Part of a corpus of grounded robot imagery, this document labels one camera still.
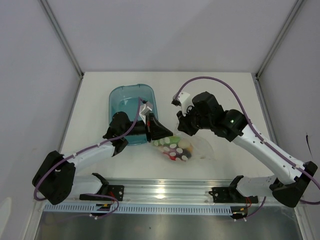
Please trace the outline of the light green chayote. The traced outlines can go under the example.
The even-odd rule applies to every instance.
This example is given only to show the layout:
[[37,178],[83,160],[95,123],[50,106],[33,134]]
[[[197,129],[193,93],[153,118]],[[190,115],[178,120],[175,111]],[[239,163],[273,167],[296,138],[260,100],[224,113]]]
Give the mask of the light green chayote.
[[181,140],[181,138],[178,136],[169,136],[169,137],[163,138],[163,144],[164,145],[172,145],[172,144],[178,145],[180,140]]

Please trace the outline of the white egg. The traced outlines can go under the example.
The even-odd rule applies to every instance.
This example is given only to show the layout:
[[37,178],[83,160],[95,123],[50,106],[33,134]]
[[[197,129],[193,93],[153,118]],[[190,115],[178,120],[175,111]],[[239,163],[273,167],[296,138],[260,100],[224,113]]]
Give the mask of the white egg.
[[178,147],[181,149],[187,149],[191,146],[191,143],[187,139],[181,139],[178,142]]

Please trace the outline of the clear zip top bag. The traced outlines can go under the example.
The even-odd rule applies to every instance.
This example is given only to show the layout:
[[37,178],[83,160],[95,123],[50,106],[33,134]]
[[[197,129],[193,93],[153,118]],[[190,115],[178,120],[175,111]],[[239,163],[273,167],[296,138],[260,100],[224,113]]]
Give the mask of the clear zip top bag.
[[158,150],[164,158],[175,162],[186,163],[193,160],[214,160],[215,154],[211,144],[203,137],[173,130],[173,136],[152,140],[151,145]]

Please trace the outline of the purple eggplant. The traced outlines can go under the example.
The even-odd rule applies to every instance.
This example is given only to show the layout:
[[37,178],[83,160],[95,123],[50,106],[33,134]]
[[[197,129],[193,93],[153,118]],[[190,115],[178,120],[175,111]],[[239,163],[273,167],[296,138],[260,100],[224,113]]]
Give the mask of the purple eggplant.
[[171,147],[167,147],[165,146],[163,148],[163,154],[168,154],[170,156],[176,157],[176,161],[180,160],[180,161],[187,161],[192,157],[192,152],[189,151],[187,148],[186,149],[182,149],[177,147],[176,145],[174,145],[174,148]]

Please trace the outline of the red chili pepper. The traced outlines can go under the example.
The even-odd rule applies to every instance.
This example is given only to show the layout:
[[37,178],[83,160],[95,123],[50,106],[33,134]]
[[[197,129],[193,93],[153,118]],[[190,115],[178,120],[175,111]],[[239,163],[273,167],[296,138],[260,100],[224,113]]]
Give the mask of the red chili pepper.
[[170,156],[169,154],[164,154],[167,158],[169,158],[172,161],[176,161],[176,157],[175,156]]

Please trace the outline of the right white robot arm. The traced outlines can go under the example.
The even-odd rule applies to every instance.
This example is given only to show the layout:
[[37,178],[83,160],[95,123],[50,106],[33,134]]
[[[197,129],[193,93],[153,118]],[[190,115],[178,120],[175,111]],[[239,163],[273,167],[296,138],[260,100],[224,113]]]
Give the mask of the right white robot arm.
[[176,114],[180,132],[193,136],[198,130],[210,130],[249,152],[273,173],[267,177],[236,176],[228,187],[232,201],[239,202],[245,197],[273,197],[290,208],[301,202],[310,178],[318,169],[316,164],[290,156],[266,139],[243,113],[236,109],[224,110],[207,91],[194,97],[181,92],[171,103],[181,108]]

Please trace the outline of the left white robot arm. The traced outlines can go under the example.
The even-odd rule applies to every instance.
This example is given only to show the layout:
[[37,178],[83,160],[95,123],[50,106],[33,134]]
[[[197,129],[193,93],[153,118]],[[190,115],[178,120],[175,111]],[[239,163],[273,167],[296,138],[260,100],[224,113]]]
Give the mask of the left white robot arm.
[[146,137],[148,142],[173,136],[173,132],[162,125],[153,113],[148,113],[145,120],[117,112],[113,115],[101,143],[88,146],[70,156],[51,151],[32,179],[35,187],[33,197],[36,201],[48,200],[58,205],[67,198],[79,197],[82,201],[115,200],[107,179],[98,173],[77,176],[81,170],[102,160],[115,157],[129,144],[127,136]]

